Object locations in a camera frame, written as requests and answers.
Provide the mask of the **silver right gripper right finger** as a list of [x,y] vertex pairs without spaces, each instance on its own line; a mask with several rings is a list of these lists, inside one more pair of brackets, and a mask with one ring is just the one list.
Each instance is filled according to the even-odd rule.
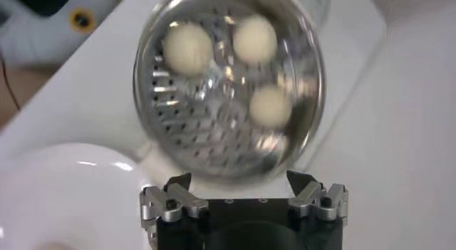
[[286,178],[294,193],[288,204],[299,218],[312,214],[324,222],[348,220],[349,192],[345,185],[332,184],[326,189],[312,175],[292,170],[286,171]]

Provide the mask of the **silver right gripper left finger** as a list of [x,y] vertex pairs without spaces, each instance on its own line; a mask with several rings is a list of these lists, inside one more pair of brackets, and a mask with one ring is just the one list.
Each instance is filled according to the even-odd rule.
[[168,179],[162,189],[156,186],[143,187],[140,192],[140,219],[142,223],[153,223],[157,219],[177,222],[182,216],[203,219],[209,214],[209,201],[190,192],[192,174]]

